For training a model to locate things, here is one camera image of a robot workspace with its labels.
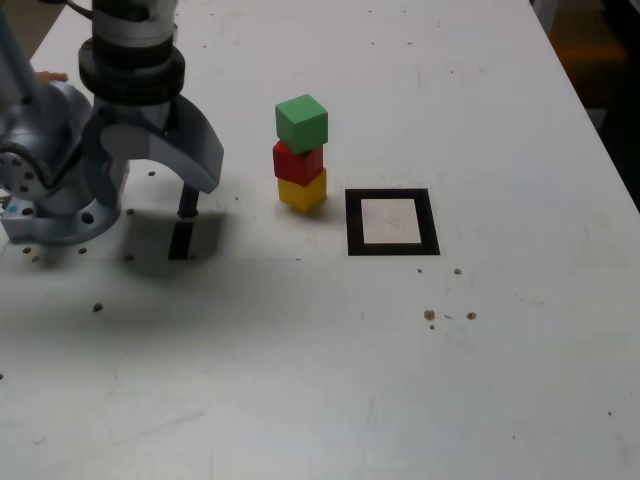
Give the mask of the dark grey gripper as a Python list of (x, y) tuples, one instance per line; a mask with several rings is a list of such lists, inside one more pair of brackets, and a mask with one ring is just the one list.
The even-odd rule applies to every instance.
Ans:
[(160, 163), (192, 189), (206, 194), (220, 183), (224, 148), (202, 112), (188, 99), (152, 105), (122, 105), (94, 97), (92, 116), (82, 134), (84, 176), (95, 199), (107, 208), (120, 205), (133, 137), (127, 120), (150, 125), (149, 159)]

